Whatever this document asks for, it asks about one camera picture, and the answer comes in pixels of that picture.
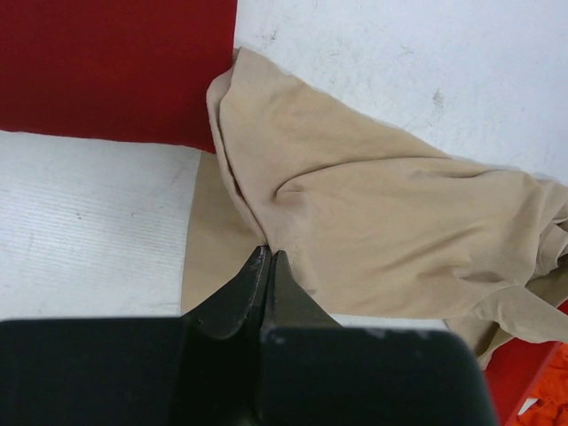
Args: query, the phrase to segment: white surface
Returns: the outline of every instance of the white surface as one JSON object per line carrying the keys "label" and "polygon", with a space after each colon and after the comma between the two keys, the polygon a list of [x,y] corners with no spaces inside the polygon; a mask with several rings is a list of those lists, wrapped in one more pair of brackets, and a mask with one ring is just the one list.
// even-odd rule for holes
{"label": "white surface", "polygon": [[236,41],[450,154],[568,183],[568,2],[241,0]]}
{"label": "white surface", "polygon": [[198,161],[0,132],[0,317],[177,313]]}
{"label": "white surface", "polygon": [[419,328],[426,330],[447,330],[444,321],[439,319],[393,319],[375,317],[357,317],[353,315],[333,314],[333,319],[344,327],[373,327],[373,328]]}
{"label": "white surface", "polygon": [[[568,183],[566,20],[552,0],[240,0],[236,43],[450,154]],[[197,162],[0,133],[0,317],[177,313]]]}
{"label": "white surface", "polygon": [[521,409],[518,411],[518,415],[524,414],[525,411],[528,410],[531,406],[533,406],[534,403],[537,401],[538,401],[537,398],[527,398],[523,406],[521,406]]}

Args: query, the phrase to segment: tan garment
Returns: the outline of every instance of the tan garment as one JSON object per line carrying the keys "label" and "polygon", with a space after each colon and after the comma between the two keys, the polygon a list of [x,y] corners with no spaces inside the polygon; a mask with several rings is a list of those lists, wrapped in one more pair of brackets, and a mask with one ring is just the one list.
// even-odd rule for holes
{"label": "tan garment", "polygon": [[201,154],[187,242],[182,312],[191,311],[223,287],[255,247],[263,244],[234,207],[213,154]]}
{"label": "tan garment", "polygon": [[[532,342],[568,341],[568,317],[525,289],[568,246],[568,188],[453,160],[247,50],[211,84],[208,105],[234,205],[260,241],[288,252],[296,279],[328,312],[451,319],[455,329],[473,318]],[[221,271],[222,257],[198,246],[200,185],[188,290],[238,271]],[[206,259],[215,274],[193,270]],[[565,280],[562,290],[564,300]]]}
{"label": "tan garment", "polygon": [[[561,266],[549,275],[531,280],[526,287],[552,306],[559,306],[567,298],[568,267]],[[541,322],[545,326],[547,324],[546,320],[540,316],[530,316],[525,312],[520,312],[517,319],[528,320],[531,323]],[[474,312],[466,317],[448,319],[446,324],[465,340],[466,344],[477,355],[479,364],[483,368],[489,364],[493,352],[514,337],[500,328],[496,322],[490,319],[480,319]]]}

